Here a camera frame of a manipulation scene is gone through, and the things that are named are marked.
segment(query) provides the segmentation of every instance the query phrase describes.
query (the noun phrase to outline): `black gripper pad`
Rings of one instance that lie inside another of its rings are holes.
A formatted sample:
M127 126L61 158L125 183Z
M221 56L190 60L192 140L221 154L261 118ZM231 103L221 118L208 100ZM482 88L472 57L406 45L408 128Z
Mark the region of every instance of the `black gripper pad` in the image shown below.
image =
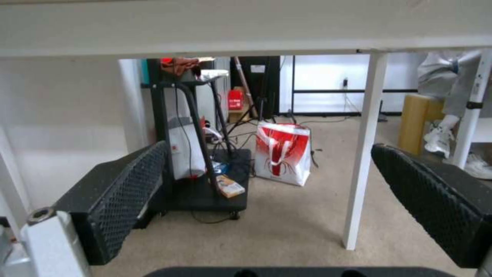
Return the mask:
M165 142L96 165L53 205L67 211L90 265L104 265L123 240L162 175Z
M398 200L462 268L478 268L492 243L492 190L456 166L375 144L372 159Z

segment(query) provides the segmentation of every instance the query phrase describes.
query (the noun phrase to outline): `cart wheel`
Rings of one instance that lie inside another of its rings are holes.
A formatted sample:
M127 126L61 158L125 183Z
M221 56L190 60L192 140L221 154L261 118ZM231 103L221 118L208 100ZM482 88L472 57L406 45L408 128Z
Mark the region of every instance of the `cart wheel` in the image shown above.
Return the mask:
M232 211L229 215L229 219L231 220L238 220L239 218L241 218L238 211Z

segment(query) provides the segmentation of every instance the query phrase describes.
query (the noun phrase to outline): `book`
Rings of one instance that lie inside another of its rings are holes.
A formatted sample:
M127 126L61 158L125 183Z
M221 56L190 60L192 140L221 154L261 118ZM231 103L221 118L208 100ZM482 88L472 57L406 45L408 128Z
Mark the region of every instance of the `book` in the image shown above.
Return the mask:
M240 195L246 191L240 184L225 175L217 176L217 184L220 192L227 198Z

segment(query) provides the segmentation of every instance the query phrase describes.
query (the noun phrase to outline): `white sock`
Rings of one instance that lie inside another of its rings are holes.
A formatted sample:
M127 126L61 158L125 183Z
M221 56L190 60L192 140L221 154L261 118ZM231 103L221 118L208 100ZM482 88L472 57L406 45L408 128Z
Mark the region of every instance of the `white sock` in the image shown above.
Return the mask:
M452 128L454 128L459 120L460 118L455 115L446 114L441 123L439 123L439 126L441 126L443 129L451 130Z

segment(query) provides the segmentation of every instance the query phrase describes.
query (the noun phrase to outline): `person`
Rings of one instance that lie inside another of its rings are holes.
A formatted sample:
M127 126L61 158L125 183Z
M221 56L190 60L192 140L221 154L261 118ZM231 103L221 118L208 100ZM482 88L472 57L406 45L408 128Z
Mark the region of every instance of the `person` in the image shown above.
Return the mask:
M475 75L480 63L480 51L430 52L418 66L419 94L444 100L444 118L433 123L424 136L424 148L449 160L454 140L453 128L464 116ZM486 92L481 117L492 115L492 97ZM480 179L492 179L492 167L478 153L468 155L465 171Z

